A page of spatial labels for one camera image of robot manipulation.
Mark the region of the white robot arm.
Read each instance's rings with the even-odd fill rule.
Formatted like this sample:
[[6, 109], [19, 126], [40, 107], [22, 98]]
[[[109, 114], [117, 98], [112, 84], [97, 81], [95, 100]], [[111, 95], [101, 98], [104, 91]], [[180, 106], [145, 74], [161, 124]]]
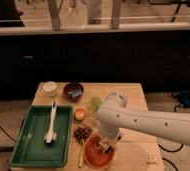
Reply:
[[101, 136], [99, 144], [108, 150], [121, 137], [121, 128], [146, 133], [190, 146], [190, 114], [129, 110], [127, 99], [110, 93], [99, 106], [96, 117]]

